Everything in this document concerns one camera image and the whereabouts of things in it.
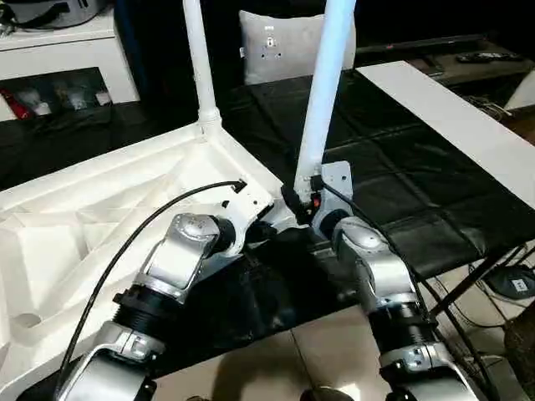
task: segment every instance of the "table leg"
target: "table leg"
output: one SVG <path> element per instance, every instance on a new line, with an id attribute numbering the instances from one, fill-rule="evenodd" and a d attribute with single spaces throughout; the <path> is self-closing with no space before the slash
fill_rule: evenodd
<path id="1" fill-rule="evenodd" d="M 496 263 L 509 251 L 510 249 L 494 251 L 491 253 L 481 265 L 471 272 L 462 282 L 457 285 L 457 287 L 451 290 L 450 293 L 442 299 L 442 301 L 438 302 L 435 307 L 431 309 L 431 315 L 436 316 L 441 312 L 444 312 L 444 310 L 453 302 L 455 302 L 457 298 L 464 294 L 468 288 L 473 286 L 478 280 L 481 280 L 483 276 L 492 270 Z"/>

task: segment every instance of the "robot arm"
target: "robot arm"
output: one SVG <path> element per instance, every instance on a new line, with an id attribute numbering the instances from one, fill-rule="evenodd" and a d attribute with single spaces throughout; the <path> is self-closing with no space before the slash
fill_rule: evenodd
<path id="1" fill-rule="evenodd" d="M 120 305 L 105 322 L 90 351 L 62 387 L 59 401 L 149 401 L 156 385 L 151 364 L 166 348 L 166 331 L 211 255 L 228 249 L 236 233 L 228 220 L 181 214 L 157 243 L 135 280 L 114 302 Z"/>
<path id="2" fill-rule="evenodd" d="M 352 197 L 349 165 L 322 166 L 320 182 Z M 341 196 L 320 190 L 312 227 L 331 241 L 350 272 L 380 351 L 380 374 L 392 388 L 387 401 L 474 401 L 476 395 L 420 304 L 409 269 L 387 239 L 353 212 Z"/>
<path id="3" fill-rule="evenodd" d="M 324 174 L 330 167 L 324 166 Z M 339 167 L 324 178 L 336 184 Z M 352 192 L 348 176 L 338 181 L 343 192 Z M 380 351 L 380 374 L 392 388 L 387 401 L 477 400 L 444 344 L 436 341 L 405 263 L 380 232 L 330 195 L 322 190 L 312 226 L 353 274 Z M 203 262 L 226 255 L 236 236 L 225 219 L 176 216 L 130 289 L 115 296 L 118 312 L 99 330 L 58 400 L 151 400 L 156 385 L 148 379 L 150 366 L 166 348 L 168 325 L 180 316 Z"/>

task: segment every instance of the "black leather surface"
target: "black leather surface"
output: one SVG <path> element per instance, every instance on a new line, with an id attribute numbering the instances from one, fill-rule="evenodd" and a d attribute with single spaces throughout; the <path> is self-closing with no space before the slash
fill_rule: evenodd
<path id="1" fill-rule="evenodd" d="M 290 185 L 310 82 L 243 87 L 223 109 L 227 130 Z M 324 160 L 349 161 L 354 201 L 424 277 L 535 237 L 533 209 L 358 74 L 342 77 Z"/>
<path id="2" fill-rule="evenodd" d="M 309 85 L 310 79 L 293 79 L 219 98 L 227 130 L 287 183 Z M 0 124 L 0 187 L 161 134 L 193 116 L 127 104 L 39 126 Z M 535 237 L 535 211 L 358 75 L 342 78 L 328 142 L 325 160 L 352 166 L 354 200 L 426 277 Z M 196 286 L 180 325 L 170 327 L 174 339 L 155 376 L 354 305 L 356 294 L 334 280 L 339 266 L 312 257 L 311 246 L 306 231 L 285 232 Z M 50 377 L 20 399 L 49 399 L 53 383 Z"/>

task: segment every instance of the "gray cushion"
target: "gray cushion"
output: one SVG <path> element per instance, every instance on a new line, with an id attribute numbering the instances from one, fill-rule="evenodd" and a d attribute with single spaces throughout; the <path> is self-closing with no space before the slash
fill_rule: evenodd
<path id="1" fill-rule="evenodd" d="M 245 83 L 311 75 L 324 25 L 324 16 L 272 18 L 240 11 Z M 344 69 L 353 68 L 356 47 L 354 23 L 344 55 Z"/>

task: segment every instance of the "pillow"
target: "pillow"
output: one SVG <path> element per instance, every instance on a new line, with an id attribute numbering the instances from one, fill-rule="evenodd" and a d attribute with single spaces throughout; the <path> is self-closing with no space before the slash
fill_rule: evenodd
<path id="1" fill-rule="evenodd" d="M 312 75 L 324 16 L 272 18 L 240 11 L 245 83 L 260 84 Z M 354 23 L 344 55 L 344 69 L 353 68 L 356 49 Z"/>

